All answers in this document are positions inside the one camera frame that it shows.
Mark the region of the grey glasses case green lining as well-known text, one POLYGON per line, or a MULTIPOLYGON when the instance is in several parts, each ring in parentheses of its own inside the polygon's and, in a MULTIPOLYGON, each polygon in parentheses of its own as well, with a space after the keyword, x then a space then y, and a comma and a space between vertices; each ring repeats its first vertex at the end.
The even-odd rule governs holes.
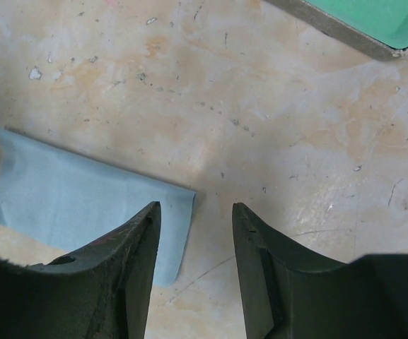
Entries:
POLYGON ((408 1, 270 1, 359 52, 378 61, 408 54, 408 1))

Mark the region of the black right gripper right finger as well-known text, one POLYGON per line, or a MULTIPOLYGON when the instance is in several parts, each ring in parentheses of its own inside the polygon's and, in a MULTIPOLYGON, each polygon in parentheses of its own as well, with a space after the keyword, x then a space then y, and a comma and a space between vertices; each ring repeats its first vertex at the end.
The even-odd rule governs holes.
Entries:
POLYGON ((408 254, 342 263, 232 212, 248 338, 408 338, 408 254))

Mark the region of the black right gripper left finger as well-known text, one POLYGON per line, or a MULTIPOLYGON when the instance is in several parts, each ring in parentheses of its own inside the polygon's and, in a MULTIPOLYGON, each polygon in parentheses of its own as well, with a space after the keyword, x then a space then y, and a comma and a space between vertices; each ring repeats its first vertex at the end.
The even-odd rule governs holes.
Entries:
POLYGON ((0 259, 0 338, 142 338, 161 206, 48 264, 0 259))

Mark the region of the light blue cleaning cloth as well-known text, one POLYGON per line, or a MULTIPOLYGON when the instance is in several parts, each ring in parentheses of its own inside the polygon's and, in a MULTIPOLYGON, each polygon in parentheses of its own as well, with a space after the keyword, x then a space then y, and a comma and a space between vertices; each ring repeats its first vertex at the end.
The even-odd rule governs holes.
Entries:
POLYGON ((0 129, 0 225, 73 251, 153 201, 161 205, 155 285, 172 285, 189 233, 195 192, 0 129))

